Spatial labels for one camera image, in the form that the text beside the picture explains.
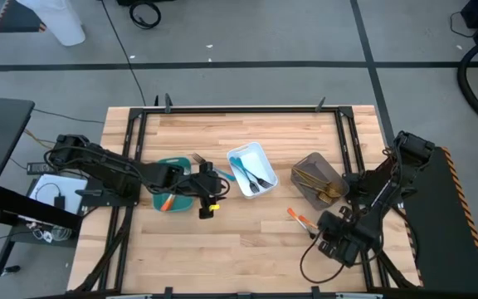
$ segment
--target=wooden table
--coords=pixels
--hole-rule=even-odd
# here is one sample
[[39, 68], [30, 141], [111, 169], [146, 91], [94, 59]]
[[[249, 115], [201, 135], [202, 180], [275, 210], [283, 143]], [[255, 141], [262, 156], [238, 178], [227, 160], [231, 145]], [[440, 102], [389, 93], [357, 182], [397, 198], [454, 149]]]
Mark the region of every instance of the wooden table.
[[[385, 159], [375, 109], [371, 105], [356, 105], [353, 110], [365, 166], [373, 169]], [[128, 113], [129, 108], [125, 107], [109, 109], [101, 140], [106, 149], [121, 153]], [[344, 130], [348, 139], [347, 123]], [[200, 220], [198, 202], [185, 213], [160, 213], [152, 207], [152, 196], [142, 190], [129, 236], [123, 293], [163, 293], [165, 287], [173, 287], [176, 293], [310, 292], [311, 283], [300, 275], [299, 260], [311, 240], [286, 210], [291, 207], [314, 222], [321, 211], [314, 210], [291, 183], [290, 168], [317, 151], [343, 173], [334, 115], [151, 115], [142, 161], [197, 152], [218, 168], [231, 171], [226, 153], [251, 141], [261, 144], [280, 180], [275, 189], [260, 198], [244, 199], [237, 184], [232, 183], [232, 190], [226, 200], [219, 202], [221, 208], [215, 217]], [[354, 164], [353, 150], [349, 148]], [[339, 205], [330, 210], [336, 213]], [[98, 208], [84, 220], [68, 289], [84, 280], [103, 253], [109, 219], [110, 208]], [[419, 284], [404, 222], [389, 213], [383, 229], [384, 250], [409, 281]], [[110, 265], [110, 286], [116, 261], [114, 257]], [[316, 280], [339, 269], [336, 261], [318, 250], [311, 250], [304, 265], [308, 276]], [[376, 262], [372, 262], [372, 269], [377, 286]], [[320, 285], [320, 290], [364, 291], [363, 269], [345, 268], [332, 282]]]

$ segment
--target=orange striped edge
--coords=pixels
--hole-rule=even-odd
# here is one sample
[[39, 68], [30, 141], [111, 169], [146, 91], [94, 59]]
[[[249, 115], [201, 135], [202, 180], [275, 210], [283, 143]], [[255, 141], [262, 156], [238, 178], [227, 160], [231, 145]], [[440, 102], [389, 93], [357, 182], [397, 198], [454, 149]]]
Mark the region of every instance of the orange striped edge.
[[477, 228], [475, 226], [475, 222], [473, 221], [473, 217], [471, 216], [470, 207], [468, 206], [468, 203], [466, 202], [466, 197], [464, 195], [464, 190], [462, 189], [460, 180], [458, 179], [458, 175], [456, 174], [455, 164], [453, 163], [453, 159], [451, 158], [451, 153], [449, 152], [449, 150], [445, 147], [442, 147], [441, 149], [444, 151], [444, 154], [446, 155], [447, 164], [449, 165], [449, 170], [451, 171], [451, 177], [453, 178], [453, 182], [455, 182], [456, 191], [458, 193], [458, 199], [461, 202], [462, 209], [464, 209], [464, 215], [466, 216], [466, 221], [467, 221], [468, 226], [470, 227], [470, 230], [471, 230], [471, 236], [473, 237], [473, 243], [477, 247], [477, 251], [478, 251], [478, 232], [477, 232]]
[[8, 6], [8, 2], [10, 0], [6, 0], [5, 1], [5, 4], [3, 4], [3, 7], [1, 8], [1, 13], [0, 13], [0, 22], [1, 22], [1, 19], [3, 18], [3, 15], [5, 14], [5, 12], [7, 12], [7, 6]]
[[[407, 211], [405, 211], [405, 208], [400, 208], [399, 211], [406, 217], [407, 216]], [[405, 229], [407, 230], [407, 236], [408, 236], [408, 242], [411, 245], [411, 252], [412, 252], [412, 258], [414, 258], [414, 261], [416, 261], [416, 244], [414, 244], [414, 241], [412, 239], [412, 234], [411, 234], [411, 227], [408, 225], [407, 221], [403, 220], [405, 223]], [[418, 273], [418, 279], [420, 280], [420, 287], [423, 287], [423, 280], [422, 280], [422, 274], [420, 273], [420, 269], [418, 269], [418, 265], [414, 265], [416, 267], [417, 273]]]

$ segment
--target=green plate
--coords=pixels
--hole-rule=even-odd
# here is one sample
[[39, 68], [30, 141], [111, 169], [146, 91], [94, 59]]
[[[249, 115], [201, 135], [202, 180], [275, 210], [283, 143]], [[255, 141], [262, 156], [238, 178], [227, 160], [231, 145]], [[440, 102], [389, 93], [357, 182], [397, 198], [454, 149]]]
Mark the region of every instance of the green plate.
[[[182, 166], [185, 170], [188, 170], [189, 173], [191, 173], [191, 162], [189, 162], [189, 159], [185, 157], [161, 159], [158, 162]], [[153, 195], [154, 209], [160, 211], [165, 201], [169, 198], [169, 195], [170, 194]], [[192, 206], [192, 197], [177, 195], [174, 199], [173, 206], [171, 206], [171, 209], [167, 212], [183, 212], [189, 210]]]

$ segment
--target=gray floor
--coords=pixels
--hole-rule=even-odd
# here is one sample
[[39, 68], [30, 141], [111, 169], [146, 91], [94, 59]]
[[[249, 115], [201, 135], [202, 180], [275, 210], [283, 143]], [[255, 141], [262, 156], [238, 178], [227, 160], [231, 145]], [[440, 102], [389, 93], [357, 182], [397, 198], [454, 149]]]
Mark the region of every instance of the gray floor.
[[[177, 0], [160, 3], [163, 22], [141, 31], [126, 8], [105, 0], [132, 62], [364, 61], [346, 0]], [[94, 0], [72, 0], [86, 41], [62, 47], [50, 32], [0, 33], [0, 65], [124, 63], [123, 52]], [[375, 61], [459, 61], [471, 39], [449, 31], [449, 15], [466, 0], [358, 0]], [[459, 30], [469, 32], [458, 19]], [[366, 68], [289, 67], [137, 70], [147, 102], [168, 92], [175, 105], [371, 104]], [[408, 130], [450, 148], [478, 227], [478, 117], [463, 100], [453, 69], [379, 69], [394, 131]], [[474, 88], [478, 69], [470, 70]], [[129, 71], [0, 72], [0, 97], [34, 100], [37, 108], [102, 120], [108, 106], [141, 105]], [[83, 134], [101, 125], [33, 113], [27, 127], [42, 139]], [[44, 150], [23, 136], [12, 157], [41, 161]], [[24, 193], [32, 177], [9, 163], [0, 184]], [[0, 227], [0, 236], [8, 228]], [[0, 297], [35, 297], [66, 289], [73, 250], [18, 244], [0, 277]]]

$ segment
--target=white plastic container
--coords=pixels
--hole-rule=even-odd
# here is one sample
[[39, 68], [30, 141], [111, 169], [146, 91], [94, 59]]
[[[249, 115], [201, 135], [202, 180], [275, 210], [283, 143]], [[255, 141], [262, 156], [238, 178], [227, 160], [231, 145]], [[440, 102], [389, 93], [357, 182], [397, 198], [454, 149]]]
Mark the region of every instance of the white plastic container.
[[74, 46], [85, 40], [79, 16], [69, 0], [17, 0], [31, 9], [47, 25], [64, 46]]
[[[250, 183], [248, 179], [245, 178], [245, 174], [239, 170], [236, 166], [230, 163], [230, 158], [236, 157], [241, 159], [243, 165], [246, 169], [250, 170], [253, 174], [255, 174], [258, 178], [264, 179], [265, 181], [272, 184], [272, 187], [265, 189], [261, 187], [255, 180], [254, 177], [250, 175], [250, 179], [256, 182], [257, 186], [259, 187], [260, 192], [253, 193], [250, 190]], [[227, 154], [228, 162], [232, 167], [233, 175], [237, 179], [237, 184], [239, 184], [239, 188], [241, 192], [245, 196], [246, 199], [253, 199], [260, 195], [263, 195], [269, 191], [271, 191], [277, 184], [278, 184], [278, 177], [274, 173], [272, 169], [271, 163], [266, 158], [265, 152], [263, 151], [261, 145], [257, 142], [252, 142], [248, 145], [243, 145], [236, 149], [232, 149]]]

